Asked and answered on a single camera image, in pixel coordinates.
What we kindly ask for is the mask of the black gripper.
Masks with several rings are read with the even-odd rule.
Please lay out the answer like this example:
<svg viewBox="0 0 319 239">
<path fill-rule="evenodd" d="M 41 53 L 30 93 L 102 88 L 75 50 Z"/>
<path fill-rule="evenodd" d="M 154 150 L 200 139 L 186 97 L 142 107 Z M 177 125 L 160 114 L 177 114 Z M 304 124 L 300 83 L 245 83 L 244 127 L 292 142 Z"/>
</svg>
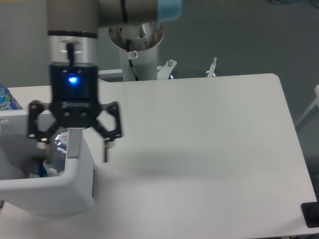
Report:
<svg viewBox="0 0 319 239">
<path fill-rule="evenodd" d="M 27 137 L 36 141 L 52 163 L 51 138 L 61 127 L 92 127 L 102 138 L 103 162 L 109 162 L 109 150 L 123 137 L 121 109 L 118 102 L 98 101 L 98 67 L 96 65 L 50 65 L 52 102 L 33 100 L 28 105 Z M 39 116 L 50 110 L 56 120 L 42 131 Z"/>
</svg>

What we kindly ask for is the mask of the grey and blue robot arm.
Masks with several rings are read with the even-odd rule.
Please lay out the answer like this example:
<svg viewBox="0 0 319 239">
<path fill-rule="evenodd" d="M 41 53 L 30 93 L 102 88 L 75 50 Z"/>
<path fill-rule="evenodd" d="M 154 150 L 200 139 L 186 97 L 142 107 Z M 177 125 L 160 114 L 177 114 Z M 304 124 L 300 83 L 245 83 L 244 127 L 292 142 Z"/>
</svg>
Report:
<svg viewBox="0 0 319 239">
<path fill-rule="evenodd" d="M 28 137 L 51 156 L 50 139 L 60 127 L 93 128 L 108 146 L 122 136 L 117 102 L 98 100 L 95 45 L 98 28 L 178 18 L 180 0 L 49 0 L 48 38 L 52 101 L 29 104 Z"/>
</svg>

